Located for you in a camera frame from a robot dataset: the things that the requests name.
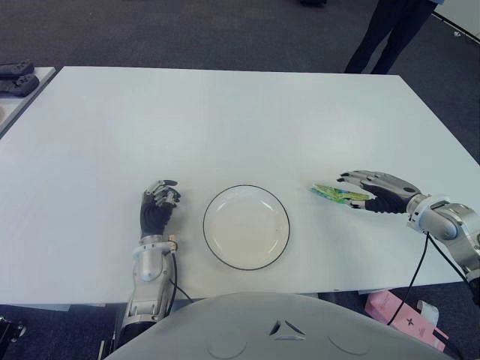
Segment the robot finger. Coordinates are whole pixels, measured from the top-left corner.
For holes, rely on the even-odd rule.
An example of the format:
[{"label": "robot finger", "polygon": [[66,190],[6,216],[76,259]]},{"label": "robot finger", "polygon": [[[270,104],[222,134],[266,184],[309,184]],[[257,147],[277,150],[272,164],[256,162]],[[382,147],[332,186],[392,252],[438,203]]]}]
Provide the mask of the robot finger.
[{"label": "robot finger", "polygon": [[368,177],[374,176],[373,172],[370,171],[352,171],[344,172],[340,175],[341,177],[337,179],[338,182],[349,182],[362,188],[361,181],[367,180]]},{"label": "robot finger", "polygon": [[345,199],[345,203],[353,209],[365,209],[365,201]]},{"label": "robot finger", "polygon": [[178,202],[175,198],[175,192],[169,191],[166,196],[155,198],[155,204],[160,208],[162,206],[172,206],[176,207],[176,203]]},{"label": "robot finger", "polygon": [[157,193],[158,191],[161,191],[162,188],[176,186],[177,184],[178,182],[173,180],[159,180],[147,187],[147,190],[145,192],[147,195],[151,195]]},{"label": "robot finger", "polygon": [[170,186],[159,187],[158,190],[156,190],[153,193],[153,195],[154,195],[155,199],[160,199],[162,197],[166,197],[168,193],[173,193],[173,199],[175,200],[176,203],[178,201],[180,201],[180,197],[182,195],[180,195],[180,193],[177,190],[175,190],[174,188],[172,188]]},{"label": "robot finger", "polygon": [[366,180],[361,180],[361,184],[365,190],[374,194],[375,189],[391,191],[404,198],[410,198],[414,194],[421,193],[420,189],[408,181],[383,172],[376,172],[374,176],[368,176]]}]

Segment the person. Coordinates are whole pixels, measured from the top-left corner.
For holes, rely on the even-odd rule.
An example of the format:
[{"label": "person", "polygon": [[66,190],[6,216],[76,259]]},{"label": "person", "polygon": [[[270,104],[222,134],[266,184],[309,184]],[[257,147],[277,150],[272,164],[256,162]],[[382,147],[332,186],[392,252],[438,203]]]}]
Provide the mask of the person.
[{"label": "person", "polygon": [[360,74],[385,36],[388,43],[372,74],[387,74],[402,50],[419,32],[443,0],[379,0],[360,46],[353,54],[346,74]]}]

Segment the gray carpet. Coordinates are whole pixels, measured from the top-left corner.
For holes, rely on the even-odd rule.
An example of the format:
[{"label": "gray carpet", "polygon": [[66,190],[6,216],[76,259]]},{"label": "gray carpet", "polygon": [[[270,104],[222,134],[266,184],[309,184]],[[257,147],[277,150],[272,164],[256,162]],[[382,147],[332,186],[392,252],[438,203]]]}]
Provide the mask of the gray carpet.
[{"label": "gray carpet", "polygon": [[[296,0],[0,0],[0,62],[28,57],[38,66],[337,73],[358,46],[375,3],[331,0],[325,7],[302,7]],[[449,26],[431,17],[391,69],[477,161],[479,59],[477,44],[453,36]]]},{"label": "gray carpet", "polygon": [[[296,0],[0,0],[0,63],[30,58],[37,66],[56,67],[337,73],[358,46],[375,3],[329,0],[325,7],[302,7]],[[391,69],[478,162],[479,59],[476,43],[453,36],[449,26],[431,17]],[[462,286],[420,286],[409,301],[438,306],[439,327],[466,359],[474,359],[480,357],[480,313]],[[404,289],[396,291],[404,294]],[[365,305],[365,297],[354,292],[324,296],[359,312]],[[100,340],[113,330],[115,308],[52,313],[0,306],[0,314],[31,324],[6,359],[96,359]]]}]

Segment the robotic hand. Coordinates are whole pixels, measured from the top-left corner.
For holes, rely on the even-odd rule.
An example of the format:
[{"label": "robotic hand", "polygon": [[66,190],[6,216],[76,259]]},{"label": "robotic hand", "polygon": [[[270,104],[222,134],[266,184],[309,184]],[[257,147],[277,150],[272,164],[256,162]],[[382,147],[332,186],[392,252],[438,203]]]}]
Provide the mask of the robotic hand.
[{"label": "robotic hand", "polygon": [[176,203],[180,201],[179,192],[172,188],[175,185],[177,182],[172,180],[156,181],[143,193],[140,209],[142,237],[133,251],[135,287],[115,347],[127,343],[170,313],[175,297],[170,278],[174,274],[176,281],[177,244],[172,235],[164,240],[163,234]]},{"label": "robotic hand", "polygon": [[376,196],[365,201],[348,200],[354,209],[407,212],[409,227],[442,242],[465,273],[473,301],[480,305],[480,216],[471,208],[452,204],[443,195],[426,196],[409,182],[384,172],[345,172],[337,181],[357,185]]}]

